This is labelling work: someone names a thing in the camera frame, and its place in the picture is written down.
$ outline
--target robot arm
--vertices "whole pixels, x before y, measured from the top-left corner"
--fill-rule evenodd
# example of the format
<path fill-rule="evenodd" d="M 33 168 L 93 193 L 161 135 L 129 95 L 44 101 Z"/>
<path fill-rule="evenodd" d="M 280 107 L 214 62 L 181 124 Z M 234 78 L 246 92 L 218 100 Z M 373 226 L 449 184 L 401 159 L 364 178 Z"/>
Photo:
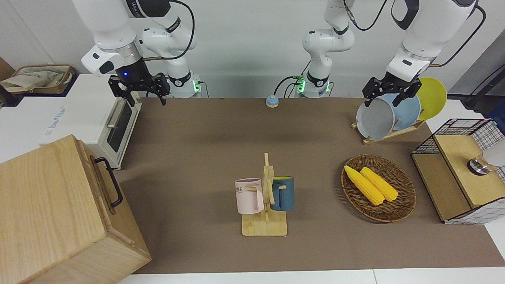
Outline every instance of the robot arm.
<path fill-rule="evenodd" d="M 354 4 L 354 0 L 346 2 L 348 6 Z M 328 0 L 324 18 L 332 28 L 309 31 L 303 39 L 304 49 L 311 55 L 311 63 L 299 92 L 308 98 L 318 98 L 327 90 L 332 61 L 326 54 L 347 51 L 354 44 L 354 33 L 349 30 L 343 0 Z"/>
<path fill-rule="evenodd" d="M 133 90 L 147 90 L 156 94 L 162 104 L 166 103 L 166 96 L 170 94 L 170 84 L 165 74 L 158 73 L 152 76 L 140 48 L 140 41 L 136 33 L 128 23 L 128 12 L 136 18 L 152 18 L 162 25 L 153 28 L 156 33 L 150 33 L 149 46 L 160 56 L 175 51 L 178 55 L 170 57 L 178 58 L 176 62 L 180 69 L 182 66 L 186 73 L 190 72 L 182 58 L 187 51 L 186 47 L 192 41 L 192 33 L 181 25 L 180 18 L 169 13 L 170 2 L 175 0 L 72 0 L 84 25 L 91 31 L 95 46 L 82 58 L 83 65 L 93 74 L 102 76 L 110 71 L 116 71 L 111 75 L 109 85 L 116 97 L 128 100 L 133 106 L 134 100 L 130 94 Z"/>
<path fill-rule="evenodd" d="M 195 95 L 199 91 L 199 77 L 190 70 L 183 53 L 192 50 L 196 42 L 191 29 L 171 9 L 170 1 L 127 0 L 124 3 L 131 16 L 149 17 L 161 25 L 145 29 L 142 41 L 159 57 L 172 58 L 165 60 L 171 95 L 178 98 Z"/>
<path fill-rule="evenodd" d="M 363 88 L 365 105 L 385 93 L 398 93 L 393 102 L 413 98 L 421 82 L 418 76 L 426 71 L 444 45 L 468 19 L 476 0 L 404 0 L 407 13 L 402 20 L 393 16 L 406 35 L 396 55 L 386 68 L 382 80 L 371 78 Z"/>

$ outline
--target corn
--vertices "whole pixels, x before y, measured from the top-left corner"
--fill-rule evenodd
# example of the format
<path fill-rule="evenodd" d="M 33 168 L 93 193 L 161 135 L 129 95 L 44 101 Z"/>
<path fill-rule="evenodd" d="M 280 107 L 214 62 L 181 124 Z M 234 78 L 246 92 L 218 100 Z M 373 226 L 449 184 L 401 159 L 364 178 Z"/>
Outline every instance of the corn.
<path fill-rule="evenodd" d="M 361 193 L 373 204 L 379 205 L 384 202 L 384 196 L 380 193 L 373 184 L 371 184 L 364 176 L 362 176 L 355 169 L 344 166 L 347 176 L 356 185 L 356 187 L 361 191 Z"/>
<path fill-rule="evenodd" d="M 382 193 L 387 201 L 393 201 L 398 197 L 398 192 L 371 169 L 364 167 L 360 173 Z"/>

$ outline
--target green indicator light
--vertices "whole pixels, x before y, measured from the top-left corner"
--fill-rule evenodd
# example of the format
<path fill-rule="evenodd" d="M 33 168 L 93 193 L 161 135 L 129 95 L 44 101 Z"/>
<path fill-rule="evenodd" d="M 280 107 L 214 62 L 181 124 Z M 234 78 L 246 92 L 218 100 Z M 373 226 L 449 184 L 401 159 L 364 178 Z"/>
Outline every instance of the green indicator light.
<path fill-rule="evenodd" d="M 305 91 L 305 80 L 300 79 L 300 84 L 298 85 L 298 92 L 303 93 Z"/>
<path fill-rule="evenodd" d="M 194 88 L 195 92 L 199 92 L 200 91 L 200 84 L 198 84 L 197 81 L 193 81 L 193 88 Z"/>

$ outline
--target plate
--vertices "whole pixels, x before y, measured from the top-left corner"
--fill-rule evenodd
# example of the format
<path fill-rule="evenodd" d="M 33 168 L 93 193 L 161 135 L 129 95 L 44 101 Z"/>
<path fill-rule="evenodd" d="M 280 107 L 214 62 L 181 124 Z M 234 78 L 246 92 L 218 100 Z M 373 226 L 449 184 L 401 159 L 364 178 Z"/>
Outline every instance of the plate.
<path fill-rule="evenodd" d="M 361 193 L 342 169 L 340 180 L 345 196 L 349 202 L 363 215 L 384 223 L 403 220 L 409 216 L 416 206 L 416 191 L 407 174 L 391 160 L 381 156 L 364 154 L 351 158 L 346 165 L 357 170 L 365 166 L 384 178 L 396 191 L 398 197 L 394 201 L 384 201 L 375 206 Z"/>
<path fill-rule="evenodd" d="M 370 140 L 386 137 L 395 122 L 393 108 L 381 98 L 374 99 L 369 107 L 362 103 L 356 113 L 356 120 L 358 131 Z"/>
<path fill-rule="evenodd" d="M 426 120 L 442 111 L 447 101 L 447 91 L 437 79 L 421 78 L 420 80 L 423 85 L 416 95 L 421 101 L 423 112 L 419 115 L 419 120 Z"/>
<path fill-rule="evenodd" d="M 381 99 L 391 105 L 395 119 L 400 120 L 393 127 L 393 130 L 403 130 L 411 127 L 419 118 L 419 114 L 421 113 L 421 102 L 417 96 L 414 96 L 413 98 L 403 100 L 397 107 L 394 107 L 393 101 L 397 95 L 397 93 L 387 93 L 382 95 Z"/>

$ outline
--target pink mug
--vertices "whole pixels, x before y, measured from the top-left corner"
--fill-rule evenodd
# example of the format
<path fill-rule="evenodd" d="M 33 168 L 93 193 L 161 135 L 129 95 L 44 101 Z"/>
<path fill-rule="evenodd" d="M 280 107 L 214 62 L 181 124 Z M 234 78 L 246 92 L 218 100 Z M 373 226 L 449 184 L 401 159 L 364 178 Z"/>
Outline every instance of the pink mug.
<path fill-rule="evenodd" d="M 256 214 L 265 208 L 260 178 L 243 178 L 235 181 L 237 209 L 240 214 Z"/>

